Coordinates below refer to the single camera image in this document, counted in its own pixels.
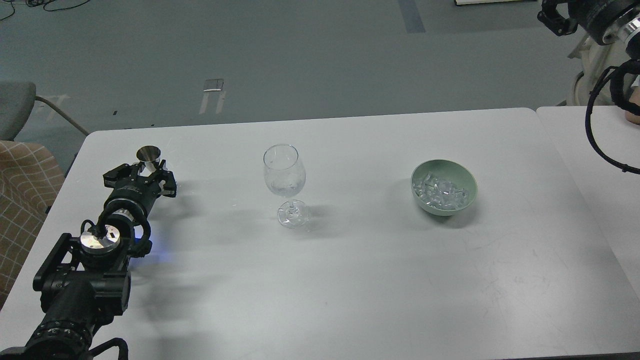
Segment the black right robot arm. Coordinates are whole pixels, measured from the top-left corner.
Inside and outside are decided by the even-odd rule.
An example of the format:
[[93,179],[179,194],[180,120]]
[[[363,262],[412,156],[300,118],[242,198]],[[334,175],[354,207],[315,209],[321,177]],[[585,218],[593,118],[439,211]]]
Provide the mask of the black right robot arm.
[[578,28],[599,46],[620,43],[630,57],[617,66],[608,66],[599,74],[589,92],[585,110],[585,133],[593,150],[622,173],[638,174],[638,167],[606,155],[596,142],[592,129],[595,101],[607,85],[615,106],[638,116],[639,105],[626,96],[627,76],[637,76],[639,63],[639,2],[637,0],[543,0],[537,20],[558,37],[574,34]]

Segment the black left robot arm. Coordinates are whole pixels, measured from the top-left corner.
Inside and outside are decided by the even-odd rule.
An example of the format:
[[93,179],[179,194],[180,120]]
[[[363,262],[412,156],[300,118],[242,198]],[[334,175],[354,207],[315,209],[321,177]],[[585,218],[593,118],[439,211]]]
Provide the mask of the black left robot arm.
[[94,360],[112,348],[128,359],[125,339],[92,342],[128,308],[130,260],[150,253],[151,209],[161,196],[174,198],[178,185],[165,161],[142,157],[103,182],[112,191],[97,221],[83,221],[78,236],[62,234],[33,278],[45,316],[25,346],[1,352],[3,360]]

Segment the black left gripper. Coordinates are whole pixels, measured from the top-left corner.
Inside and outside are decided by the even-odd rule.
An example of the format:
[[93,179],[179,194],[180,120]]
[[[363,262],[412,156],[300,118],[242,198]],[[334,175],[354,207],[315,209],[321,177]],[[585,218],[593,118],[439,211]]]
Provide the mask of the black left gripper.
[[160,196],[176,198],[178,183],[174,173],[166,168],[166,161],[154,161],[152,177],[137,177],[138,164],[123,163],[103,174],[103,185],[112,189],[103,205],[107,210],[113,204],[128,203],[149,218],[154,203]]

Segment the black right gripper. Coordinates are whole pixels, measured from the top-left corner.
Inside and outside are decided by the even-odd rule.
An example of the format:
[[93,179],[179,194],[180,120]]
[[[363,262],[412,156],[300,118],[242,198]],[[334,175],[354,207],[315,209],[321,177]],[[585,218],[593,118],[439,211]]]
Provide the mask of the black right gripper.
[[572,18],[556,9],[567,3],[570,0],[542,0],[537,20],[558,37],[574,34],[579,24],[601,46],[615,43],[621,29],[639,17],[638,0],[574,0]]

